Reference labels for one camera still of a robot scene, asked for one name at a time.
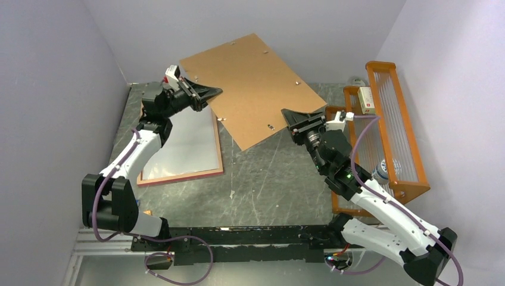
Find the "brown frame backing board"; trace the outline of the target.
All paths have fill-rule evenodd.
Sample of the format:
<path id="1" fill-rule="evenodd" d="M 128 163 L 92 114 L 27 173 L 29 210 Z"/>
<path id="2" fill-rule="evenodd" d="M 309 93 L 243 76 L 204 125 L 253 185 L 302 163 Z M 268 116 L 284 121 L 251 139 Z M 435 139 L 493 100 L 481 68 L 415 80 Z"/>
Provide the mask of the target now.
<path id="1" fill-rule="evenodd" d="M 222 89 L 210 107 L 246 150 L 286 127 L 281 110 L 314 112 L 326 102 L 255 33 L 180 60 L 188 78 Z"/>

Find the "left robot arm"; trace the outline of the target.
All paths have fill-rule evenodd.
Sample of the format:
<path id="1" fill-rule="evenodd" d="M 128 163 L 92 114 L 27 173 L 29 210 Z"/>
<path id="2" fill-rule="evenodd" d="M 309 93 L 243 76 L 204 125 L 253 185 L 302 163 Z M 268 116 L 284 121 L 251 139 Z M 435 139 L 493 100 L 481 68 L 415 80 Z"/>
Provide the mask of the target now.
<path id="1" fill-rule="evenodd" d="M 223 90 L 185 77 L 179 77 L 174 87 L 150 82 L 137 90 L 142 93 L 141 114 L 132 139 L 105 169 L 83 178 L 83 224 L 100 242 L 125 234 L 144 238 L 153 249 L 164 250 L 171 239 L 169 223 L 163 217 L 140 212 L 133 187 L 144 166 L 167 142 L 173 128 L 171 117 L 187 108 L 202 111 Z"/>

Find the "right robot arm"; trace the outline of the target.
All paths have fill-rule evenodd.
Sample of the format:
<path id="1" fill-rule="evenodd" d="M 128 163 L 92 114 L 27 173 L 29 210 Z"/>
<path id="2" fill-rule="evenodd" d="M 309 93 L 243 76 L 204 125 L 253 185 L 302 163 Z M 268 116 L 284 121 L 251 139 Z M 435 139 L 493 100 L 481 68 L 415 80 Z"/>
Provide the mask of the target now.
<path id="1" fill-rule="evenodd" d="M 453 253 L 457 234 L 414 214 L 356 163 L 357 150 L 344 135 L 346 123 L 356 115 L 339 111 L 335 120 L 328 121 L 323 112 L 302 113 L 283 108 L 281 113 L 293 142 L 306 147 L 329 189 L 388 228 L 383 231 L 340 213 L 328 224 L 331 245 L 342 247 L 347 243 L 372 250 L 399 264 L 420 285 L 444 285 L 439 276 L 452 260 L 458 285 L 463 284 L 462 268 Z"/>

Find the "small white red box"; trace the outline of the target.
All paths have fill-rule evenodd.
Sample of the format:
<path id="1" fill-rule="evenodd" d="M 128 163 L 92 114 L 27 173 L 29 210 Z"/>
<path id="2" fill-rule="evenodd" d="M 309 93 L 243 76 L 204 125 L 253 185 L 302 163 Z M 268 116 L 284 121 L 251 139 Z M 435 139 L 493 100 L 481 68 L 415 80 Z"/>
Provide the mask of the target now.
<path id="1" fill-rule="evenodd" d="M 373 94 L 370 87 L 361 86 L 358 89 L 358 99 L 363 114 L 376 114 Z"/>

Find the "orange wooden rack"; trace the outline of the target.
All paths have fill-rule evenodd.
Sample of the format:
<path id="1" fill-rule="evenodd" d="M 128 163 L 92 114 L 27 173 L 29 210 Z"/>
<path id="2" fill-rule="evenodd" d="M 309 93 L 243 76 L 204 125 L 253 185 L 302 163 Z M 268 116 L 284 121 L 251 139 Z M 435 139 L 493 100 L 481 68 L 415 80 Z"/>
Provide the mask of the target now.
<path id="1" fill-rule="evenodd" d="M 406 204 L 430 190 L 417 146 L 409 112 L 396 71 L 391 62 L 370 61 L 367 76 L 375 113 L 373 124 L 359 142 L 356 162 L 372 172 L 386 167 L 388 182 L 384 189 Z"/>

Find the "white blue can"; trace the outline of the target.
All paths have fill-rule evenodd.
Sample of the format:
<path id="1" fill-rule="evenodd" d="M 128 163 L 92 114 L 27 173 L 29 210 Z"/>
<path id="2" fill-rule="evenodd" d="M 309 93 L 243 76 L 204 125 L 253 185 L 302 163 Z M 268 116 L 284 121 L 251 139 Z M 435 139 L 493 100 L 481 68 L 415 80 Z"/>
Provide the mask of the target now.
<path id="1" fill-rule="evenodd" d="M 393 159 L 393 165 L 395 175 L 399 175 L 401 173 L 400 162 L 396 159 Z M 380 163 L 378 163 L 372 170 L 372 178 L 375 179 L 381 185 L 389 184 L 390 179 L 385 159 L 383 159 Z"/>

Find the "white round wall object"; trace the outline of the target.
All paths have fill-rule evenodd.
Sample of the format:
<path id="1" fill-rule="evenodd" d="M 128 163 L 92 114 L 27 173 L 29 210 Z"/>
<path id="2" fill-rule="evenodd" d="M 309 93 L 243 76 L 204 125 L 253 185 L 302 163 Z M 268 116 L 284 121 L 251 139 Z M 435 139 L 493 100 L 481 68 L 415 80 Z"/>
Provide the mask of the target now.
<path id="1" fill-rule="evenodd" d="M 359 87 L 365 87 L 367 86 L 367 83 L 364 79 L 360 77 L 352 77 L 350 79 L 350 85 L 351 86 L 359 86 Z"/>

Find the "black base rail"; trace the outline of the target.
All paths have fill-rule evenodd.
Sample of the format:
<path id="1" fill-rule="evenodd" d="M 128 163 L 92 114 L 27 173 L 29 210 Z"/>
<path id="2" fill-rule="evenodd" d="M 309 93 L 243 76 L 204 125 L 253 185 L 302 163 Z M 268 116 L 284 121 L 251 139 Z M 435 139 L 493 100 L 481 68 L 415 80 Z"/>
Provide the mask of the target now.
<path id="1" fill-rule="evenodd" d="M 348 245 L 326 225 L 173 227 L 165 236 L 168 242 L 135 237 L 131 250 L 145 254 L 170 252 L 176 266 L 209 261 L 319 263 Z"/>

